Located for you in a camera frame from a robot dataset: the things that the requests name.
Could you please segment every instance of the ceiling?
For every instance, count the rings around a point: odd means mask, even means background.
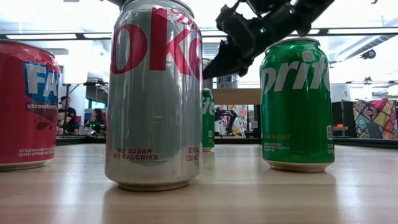
[[[215,18],[220,8],[232,6],[236,0],[183,0],[194,11],[197,24],[202,30],[214,30]],[[383,27],[398,26],[397,0],[335,0],[325,13],[314,23],[314,28],[322,27]],[[57,32],[111,32],[118,17],[116,5],[99,0],[0,0],[0,34],[2,33],[57,33]],[[238,12],[247,18],[254,16],[246,4],[238,7]],[[370,43],[376,36],[333,36],[316,37],[321,48],[331,61],[339,61],[339,53],[344,50],[358,50]],[[377,57],[372,60],[357,56],[333,64],[331,82],[363,80],[365,76],[377,79],[397,79],[398,62],[391,56],[398,51],[397,37],[374,47]],[[203,57],[213,58],[218,51],[220,38],[204,38]],[[81,49],[90,51],[89,74],[92,77],[108,79],[110,40],[84,41],[40,41],[30,42],[45,48]],[[262,56],[255,59],[249,73],[239,80],[241,86],[259,86],[258,67]]]

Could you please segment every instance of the small green sprite can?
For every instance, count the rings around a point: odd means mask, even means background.
[[[328,59],[317,40],[282,40],[260,69],[262,157],[274,169],[323,172],[335,161]]]
[[[214,98],[211,90],[205,88],[202,91],[202,144],[203,152],[214,148]]]

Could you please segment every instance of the aluminum can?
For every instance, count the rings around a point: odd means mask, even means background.
[[[170,190],[199,174],[201,55],[187,5],[124,3],[113,34],[105,162],[120,187]]]
[[[238,88],[238,75],[225,75],[217,78],[217,88]]]
[[[0,170],[54,158],[60,69],[44,49],[0,40]]]
[[[202,99],[202,145],[203,152],[208,152],[214,148],[215,144],[215,136],[214,136],[214,127],[215,127],[215,105],[214,98],[211,94],[211,90],[204,89],[202,91],[203,99]]]
[[[203,70],[205,70],[205,68],[210,64],[211,60],[204,58],[202,59],[202,68]],[[203,89],[207,88],[209,90],[213,89],[213,79],[207,79],[207,80],[203,80],[203,84],[202,84]]]
[[[328,58],[317,40],[282,40],[260,69],[262,156],[275,169],[322,172],[335,161]]]

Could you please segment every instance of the can lid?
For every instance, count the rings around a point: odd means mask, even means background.
[[[278,41],[276,43],[271,44],[270,46],[268,46],[266,48],[265,52],[267,52],[267,50],[269,50],[271,47],[274,47],[276,45],[283,44],[283,43],[290,42],[290,41],[296,41],[296,40],[307,40],[307,41],[315,42],[315,43],[319,44],[319,46],[321,45],[321,43],[319,43],[319,41],[317,39],[314,39],[314,38],[311,38],[311,37],[294,37],[294,38],[280,40],[280,41]]]
[[[44,52],[50,54],[53,58],[55,58],[55,55],[54,55],[53,52],[51,52],[51,51],[49,51],[49,50],[46,50],[46,49],[43,49],[43,48],[41,48],[41,47],[37,47],[37,46],[31,45],[31,44],[23,43],[23,42],[21,42],[21,41],[17,41],[17,40],[2,40],[2,39],[1,39],[0,42],[8,42],[8,43],[14,43],[14,44],[21,44],[21,45],[25,45],[25,46],[28,46],[28,47],[33,47],[33,48],[42,50],[42,51],[44,51]]]
[[[127,1],[123,4],[123,6],[122,6],[122,11],[123,11],[123,8],[124,8],[125,6],[127,6],[127,4],[129,4],[129,3],[132,2],[132,1],[137,1],[137,0],[127,0]],[[189,11],[189,13],[191,14],[192,18],[195,18],[195,15],[193,14],[192,9],[191,9],[186,3],[182,2],[181,0],[169,0],[169,1],[176,2],[176,3],[180,4],[180,5],[182,5],[183,7],[185,7],[186,9],[188,9],[188,11]]]

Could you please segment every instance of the desk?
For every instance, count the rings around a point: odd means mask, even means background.
[[[398,223],[398,152],[336,146],[327,173],[269,169],[259,146],[204,153],[188,187],[121,190],[104,176],[104,144],[59,146],[45,167],[0,173],[2,224]]]

